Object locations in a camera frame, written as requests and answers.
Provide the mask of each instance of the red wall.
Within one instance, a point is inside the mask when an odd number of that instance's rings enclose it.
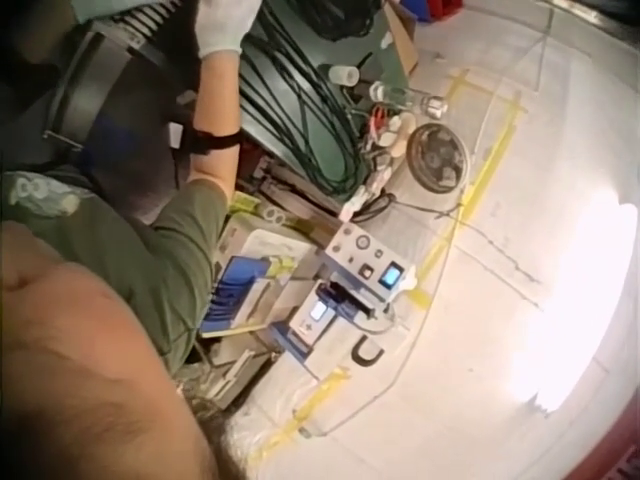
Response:
[[[609,433],[565,480],[640,478],[640,397],[638,390]]]

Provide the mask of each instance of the black wristband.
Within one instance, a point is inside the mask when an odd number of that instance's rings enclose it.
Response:
[[[201,132],[195,128],[187,128],[182,135],[180,150],[195,155],[206,155],[212,150],[226,150],[240,145],[242,142],[242,130],[232,135],[216,136],[209,132]]]

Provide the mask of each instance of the olive green shirt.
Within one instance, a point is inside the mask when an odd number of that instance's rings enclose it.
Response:
[[[124,219],[87,190],[35,173],[4,175],[1,194],[3,221],[25,224],[104,279],[135,312],[168,370],[182,366],[213,286],[212,257],[227,213],[220,188],[188,183],[150,226]]]

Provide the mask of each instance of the bright light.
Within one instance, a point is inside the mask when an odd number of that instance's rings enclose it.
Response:
[[[572,392],[595,355],[624,287],[636,241],[638,211],[613,193],[594,197],[562,259],[557,288],[534,322],[531,348],[516,359],[514,392],[552,412]]]

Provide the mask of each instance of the digital display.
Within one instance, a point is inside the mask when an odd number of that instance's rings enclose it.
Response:
[[[309,316],[312,320],[319,322],[322,316],[327,312],[327,310],[329,310],[329,307],[327,307],[324,303],[316,302],[316,304],[311,309]]]
[[[378,280],[378,283],[380,283],[380,285],[382,285],[387,290],[391,290],[396,286],[396,284],[400,280],[400,277],[402,277],[403,272],[404,269],[400,265],[392,262],[391,265],[389,265],[384,271],[384,273],[380,277],[380,280]]]

